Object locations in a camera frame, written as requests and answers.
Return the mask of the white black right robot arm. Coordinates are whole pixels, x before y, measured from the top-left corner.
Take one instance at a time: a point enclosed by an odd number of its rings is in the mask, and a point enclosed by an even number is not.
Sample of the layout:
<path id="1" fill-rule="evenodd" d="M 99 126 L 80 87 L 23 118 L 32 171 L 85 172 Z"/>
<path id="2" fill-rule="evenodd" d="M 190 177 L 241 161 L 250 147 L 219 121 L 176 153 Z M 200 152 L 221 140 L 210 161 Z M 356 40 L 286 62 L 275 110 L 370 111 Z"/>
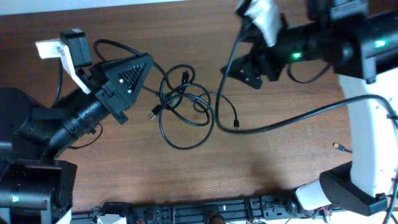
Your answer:
<path id="1" fill-rule="evenodd" d="M 276 82 L 297 62 L 322 60 L 337 75 L 344 100 L 259 128 L 259 132 L 346 106 L 350 162 L 324 171 L 285 200 L 287 213 L 341 208 L 364 216 L 391 216 L 397 198 L 397 12 L 370 16 L 367 1 L 307 1 L 309 23 L 291 27 L 273 1 L 241 1 L 238 42 L 250 52 L 222 68 L 252 88 L 262 76 Z"/>

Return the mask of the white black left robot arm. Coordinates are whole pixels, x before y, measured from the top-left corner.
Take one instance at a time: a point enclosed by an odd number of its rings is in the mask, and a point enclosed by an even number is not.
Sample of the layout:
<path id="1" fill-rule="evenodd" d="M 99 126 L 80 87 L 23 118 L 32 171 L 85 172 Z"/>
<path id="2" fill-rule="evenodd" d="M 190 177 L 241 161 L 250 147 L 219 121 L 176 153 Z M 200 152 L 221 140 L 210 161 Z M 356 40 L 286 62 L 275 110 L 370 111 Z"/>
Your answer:
<path id="1" fill-rule="evenodd" d="M 125 123 L 154 59 L 97 63 L 88 91 L 48 108 L 17 88 L 1 89 L 1 222 L 57 223 L 72 208 L 77 166 L 58 157 L 107 116 Z"/>

